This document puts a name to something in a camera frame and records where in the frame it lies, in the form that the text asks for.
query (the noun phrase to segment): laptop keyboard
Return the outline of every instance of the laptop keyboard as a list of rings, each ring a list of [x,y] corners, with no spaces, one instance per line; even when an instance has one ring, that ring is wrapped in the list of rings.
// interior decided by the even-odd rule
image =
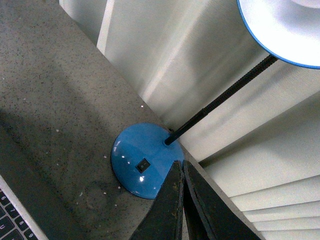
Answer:
[[[38,240],[1,189],[0,240]]]

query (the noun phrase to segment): keyboard key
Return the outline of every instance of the keyboard key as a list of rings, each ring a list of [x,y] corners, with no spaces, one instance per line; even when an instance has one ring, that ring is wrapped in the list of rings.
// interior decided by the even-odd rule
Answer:
[[[5,236],[2,240],[25,240],[23,236],[21,236],[20,232],[15,229],[10,232],[7,236]]]
[[[5,211],[0,206],[0,218],[2,218],[5,214],[6,214]]]
[[[24,235],[25,235],[26,239],[28,239],[28,240],[38,240],[38,238],[34,235],[34,233],[30,229],[25,231]]]
[[[15,225],[11,222],[8,216],[0,220],[0,238],[10,232]]]
[[[7,196],[4,194],[4,192],[0,192],[0,203],[5,206],[7,204],[10,203],[9,199],[7,198]]]
[[[18,216],[14,222],[18,225],[21,231],[24,231],[28,228],[28,225],[26,224],[25,220],[22,219],[21,216]]]
[[[15,207],[11,203],[5,207],[5,210],[10,215],[10,217],[13,219],[15,219],[16,217],[19,216],[18,211],[15,209]]]

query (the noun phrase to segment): lamp shade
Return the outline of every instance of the lamp shade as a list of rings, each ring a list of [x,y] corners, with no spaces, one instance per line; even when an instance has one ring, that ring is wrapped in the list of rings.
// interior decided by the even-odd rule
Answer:
[[[245,26],[267,52],[296,66],[320,69],[318,1],[312,6],[303,6],[300,2],[237,0]]]

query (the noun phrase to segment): black flexible arm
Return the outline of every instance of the black flexible arm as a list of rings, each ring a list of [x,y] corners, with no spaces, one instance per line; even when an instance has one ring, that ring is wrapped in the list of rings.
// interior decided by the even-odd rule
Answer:
[[[272,55],[267,56],[263,59],[258,65],[256,65],[253,69],[251,69],[246,75],[240,78],[237,82],[235,82],[231,87],[229,87],[225,92],[223,92],[220,96],[218,96],[215,100],[213,100],[209,105],[201,109],[196,115],[194,115],[189,121],[187,121],[183,126],[181,126],[178,130],[173,132],[165,141],[166,145],[172,144],[175,140],[177,140],[182,134],[196,125],[200,120],[202,120],[205,116],[207,116],[212,110],[216,109],[222,103],[224,103],[228,98],[230,98],[233,94],[238,92],[241,88],[243,88],[246,84],[248,84],[251,80],[253,80],[256,76],[270,67],[275,61],[278,59]]]

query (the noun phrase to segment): blue lamp shade rim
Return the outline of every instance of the blue lamp shade rim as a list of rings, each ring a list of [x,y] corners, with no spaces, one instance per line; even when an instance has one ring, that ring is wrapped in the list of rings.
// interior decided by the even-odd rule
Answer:
[[[307,68],[307,69],[320,69],[320,66],[313,66],[313,65],[306,65],[306,64],[301,64],[301,63],[298,63],[298,62],[294,62],[294,61],[291,61],[291,60],[288,60],[286,58],[283,58],[277,54],[275,54],[274,52],[272,52],[270,49],[268,49],[265,45],[263,45],[257,38],[256,36],[254,35],[254,33],[251,31],[246,19],[245,19],[245,16],[243,14],[243,11],[241,9],[241,6],[240,6],[240,0],[236,0],[237,1],[237,5],[238,5],[238,9],[239,9],[239,12],[240,12],[240,15],[241,15],[241,18],[244,22],[244,25],[245,27],[247,28],[247,30],[249,31],[250,35],[253,37],[253,39],[264,49],[266,50],[268,53],[270,53],[271,55],[273,55],[274,57],[276,57],[277,59],[279,60],[282,60],[286,63],[289,63],[289,64],[292,64],[292,65],[296,65],[298,67],[302,67],[302,68]]]

